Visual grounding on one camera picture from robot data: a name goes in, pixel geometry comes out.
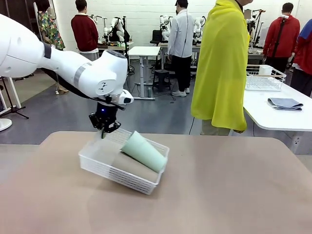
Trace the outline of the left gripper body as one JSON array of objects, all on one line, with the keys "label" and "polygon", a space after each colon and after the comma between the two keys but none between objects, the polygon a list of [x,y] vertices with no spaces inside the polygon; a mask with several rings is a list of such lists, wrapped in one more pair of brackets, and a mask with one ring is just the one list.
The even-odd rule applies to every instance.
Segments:
[{"label": "left gripper body", "polygon": [[114,123],[116,121],[118,108],[97,103],[96,117],[100,123]]}]

